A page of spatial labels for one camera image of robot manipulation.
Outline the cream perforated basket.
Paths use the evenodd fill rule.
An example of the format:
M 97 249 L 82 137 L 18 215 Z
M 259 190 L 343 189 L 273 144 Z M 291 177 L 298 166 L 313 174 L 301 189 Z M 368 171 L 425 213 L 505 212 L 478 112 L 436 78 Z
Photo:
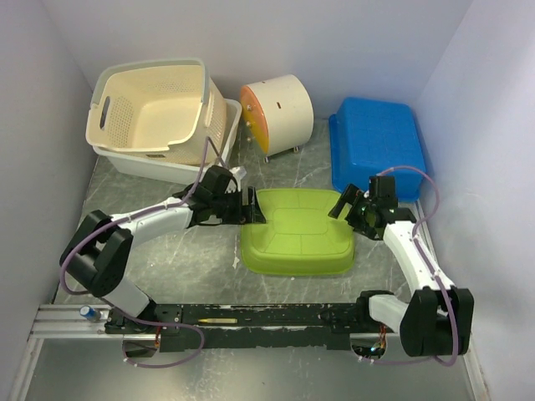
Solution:
M 222 149 L 227 103 L 198 58 L 124 63 L 98 78 L 85 138 L 103 150 L 183 165 Z

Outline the green plastic basin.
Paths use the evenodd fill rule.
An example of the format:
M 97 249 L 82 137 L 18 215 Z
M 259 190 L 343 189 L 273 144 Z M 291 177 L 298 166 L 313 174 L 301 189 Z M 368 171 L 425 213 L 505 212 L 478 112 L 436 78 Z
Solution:
M 278 188 L 257 192 L 264 224 L 242 226 L 241 255 L 252 272 L 282 276 L 342 274 L 354 265 L 353 229 L 329 217 L 335 190 Z

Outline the blue plastic tub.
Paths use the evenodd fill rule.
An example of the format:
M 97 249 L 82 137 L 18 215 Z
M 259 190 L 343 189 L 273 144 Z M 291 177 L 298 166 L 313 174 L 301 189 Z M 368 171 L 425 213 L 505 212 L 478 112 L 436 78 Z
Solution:
M 391 167 L 426 171 L 420 138 L 406 104 L 348 97 L 329 117 L 332 186 L 367 189 L 369 178 Z

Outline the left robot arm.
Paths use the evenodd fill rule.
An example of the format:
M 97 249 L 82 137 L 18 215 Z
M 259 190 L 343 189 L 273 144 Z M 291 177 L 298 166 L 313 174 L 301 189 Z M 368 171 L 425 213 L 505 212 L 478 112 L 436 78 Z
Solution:
M 123 214 L 89 213 L 60 257 L 60 285 L 67 277 L 86 293 L 122 312 L 137 333 L 149 332 L 156 322 L 154 300 L 126 278 L 135 247 L 194 226 L 263 224 L 266 219 L 254 188 L 242 187 L 244 167 L 213 165 L 184 190 L 152 206 Z

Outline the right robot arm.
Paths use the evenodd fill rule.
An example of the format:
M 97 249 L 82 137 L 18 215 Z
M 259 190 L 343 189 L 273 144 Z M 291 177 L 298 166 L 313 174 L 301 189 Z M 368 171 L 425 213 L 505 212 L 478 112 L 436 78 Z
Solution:
M 399 205 L 394 177 L 372 176 L 368 190 L 347 185 L 329 217 L 339 217 L 343 208 L 349 210 L 345 220 L 355 232 L 387 245 L 411 294 L 409 302 L 402 302 L 390 292 L 362 292 L 356 326 L 364 332 L 390 329 L 399 334 L 408 356 L 452 365 L 469 348 L 474 297 L 447 277 L 422 242 L 421 222 Z

